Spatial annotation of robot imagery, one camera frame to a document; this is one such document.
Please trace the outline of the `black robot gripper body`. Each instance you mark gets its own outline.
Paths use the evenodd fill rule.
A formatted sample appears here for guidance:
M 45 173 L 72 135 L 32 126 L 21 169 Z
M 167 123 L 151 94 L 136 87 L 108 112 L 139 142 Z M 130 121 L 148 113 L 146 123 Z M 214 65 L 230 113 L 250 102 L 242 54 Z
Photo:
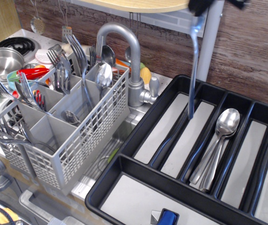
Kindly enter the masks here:
M 247 4 L 247 0 L 228 0 L 231 4 L 239 9 L 243 9 Z M 190 0 L 188 9 L 193 16 L 201 16 L 215 0 Z

